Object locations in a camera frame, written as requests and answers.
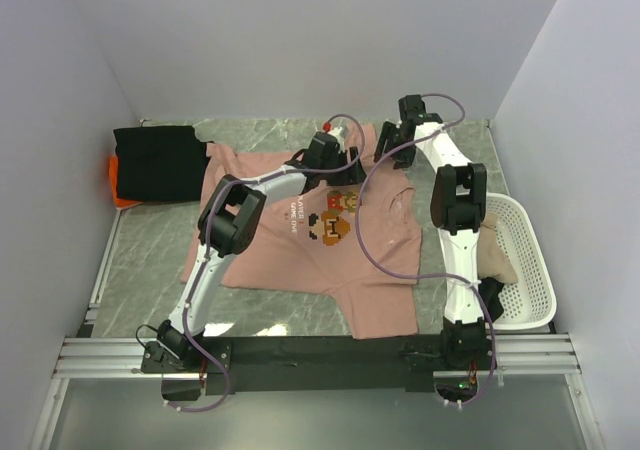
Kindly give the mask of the pink printed t-shirt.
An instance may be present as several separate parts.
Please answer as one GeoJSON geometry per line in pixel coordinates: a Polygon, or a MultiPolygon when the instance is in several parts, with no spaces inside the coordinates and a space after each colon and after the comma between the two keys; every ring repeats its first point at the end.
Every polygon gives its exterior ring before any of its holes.
{"type": "Polygon", "coordinates": [[[414,335],[412,287],[422,242],[415,189],[392,163],[374,165],[372,125],[349,131],[347,145],[365,144],[368,184],[320,183],[269,205],[220,285],[329,295],[356,339],[414,335]]]}

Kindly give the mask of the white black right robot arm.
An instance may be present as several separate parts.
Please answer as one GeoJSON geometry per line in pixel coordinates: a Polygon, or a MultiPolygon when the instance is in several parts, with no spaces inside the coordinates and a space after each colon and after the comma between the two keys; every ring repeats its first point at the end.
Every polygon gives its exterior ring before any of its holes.
{"type": "Polygon", "coordinates": [[[449,368],[466,369],[490,350],[477,263],[487,170],[464,155],[449,136],[449,126],[427,110],[422,95],[404,96],[398,107],[399,122],[383,124],[374,160],[390,158],[394,168],[406,169],[422,153],[434,169],[430,216],[447,281],[439,357],[449,368]]]}

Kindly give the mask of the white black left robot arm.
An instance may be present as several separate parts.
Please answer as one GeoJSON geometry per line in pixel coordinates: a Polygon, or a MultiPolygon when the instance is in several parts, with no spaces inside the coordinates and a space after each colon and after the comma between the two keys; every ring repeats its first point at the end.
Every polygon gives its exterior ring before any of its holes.
{"type": "Polygon", "coordinates": [[[364,148],[360,143],[343,150],[334,135],[318,132],[307,148],[273,171],[245,179],[232,174],[221,178],[198,220],[196,259],[186,286],[156,331],[164,359],[173,369],[189,371],[205,358],[203,332],[213,292],[235,258],[254,240],[263,211],[315,189],[322,181],[363,182],[364,148]]]}

